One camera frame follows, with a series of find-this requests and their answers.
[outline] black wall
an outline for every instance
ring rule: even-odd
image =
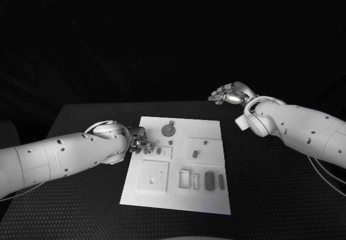
[[[22,144],[65,104],[206,101],[235,81],[346,121],[343,6],[183,4],[0,4],[0,119]]]

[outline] robotic hand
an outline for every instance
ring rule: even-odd
[[[0,149],[0,198],[46,181],[68,177],[98,164],[124,160],[127,150],[152,152],[144,127],[126,127],[110,120],[82,133]]]
[[[329,114],[297,105],[287,105],[270,96],[260,96],[241,82],[219,87],[208,98],[216,105],[241,104],[244,114],[235,123],[265,137],[280,137],[284,144],[307,156],[346,168],[346,122]]]

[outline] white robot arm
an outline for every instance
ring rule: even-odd
[[[12,192],[68,177],[98,164],[124,160],[127,150],[152,152],[144,127],[128,128],[115,121],[74,133],[0,149],[0,198]]]
[[[221,105],[241,104],[244,114],[235,123],[265,137],[274,135],[307,156],[346,168],[346,122],[329,114],[297,105],[287,105],[270,96],[260,96],[241,83],[218,88],[208,98]]]

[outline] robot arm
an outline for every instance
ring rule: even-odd
[[[68,177],[100,164],[124,160],[128,148],[150,152],[144,127],[126,128],[114,121],[87,132],[0,149],[0,198],[12,192]]]
[[[270,96],[260,96],[241,83],[218,88],[208,98],[221,105],[241,104],[244,114],[235,123],[241,130],[265,137],[280,137],[284,144],[304,155],[346,168],[346,122],[329,114],[297,105],[287,105]]]

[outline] black table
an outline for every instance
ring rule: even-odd
[[[307,156],[276,136],[241,131],[244,108],[209,101],[66,105],[46,138],[81,133],[97,122],[127,127],[141,116],[221,123],[231,214],[120,205],[131,154],[115,165],[46,182],[12,201],[3,239],[346,239],[346,198],[317,175]]]

